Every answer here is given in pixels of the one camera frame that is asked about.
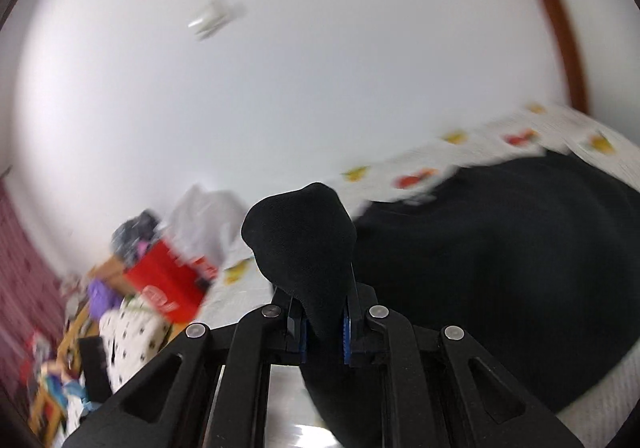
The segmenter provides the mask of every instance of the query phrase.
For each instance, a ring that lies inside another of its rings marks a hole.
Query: metal screw
[[[185,331],[189,338],[200,338],[204,333],[207,332],[207,328],[204,327],[201,323],[192,323],[187,327]]]
[[[276,316],[280,316],[281,312],[282,309],[280,309],[280,306],[273,303],[267,304],[262,308],[262,316],[265,318],[275,318]]]
[[[369,314],[373,318],[386,318],[389,316],[389,310],[383,305],[372,305],[369,307]]]
[[[449,340],[462,340],[465,332],[457,325],[450,325],[444,330],[444,335],[449,338]]]

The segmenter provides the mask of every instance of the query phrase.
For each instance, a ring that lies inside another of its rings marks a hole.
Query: black cloth
[[[434,200],[355,222],[359,282],[412,323],[459,325],[552,411],[640,336],[640,193],[574,155],[460,169]]]

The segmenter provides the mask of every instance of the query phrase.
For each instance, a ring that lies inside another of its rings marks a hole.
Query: white plastic bag
[[[164,222],[162,238],[208,280],[253,256],[240,236],[247,209],[229,191],[192,186]]]

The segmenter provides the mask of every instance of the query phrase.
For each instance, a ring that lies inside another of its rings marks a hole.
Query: purple object
[[[120,307],[123,300],[122,295],[97,279],[89,283],[86,291],[89,295],[89,314],[94,320],[99,320],[108,310]]]

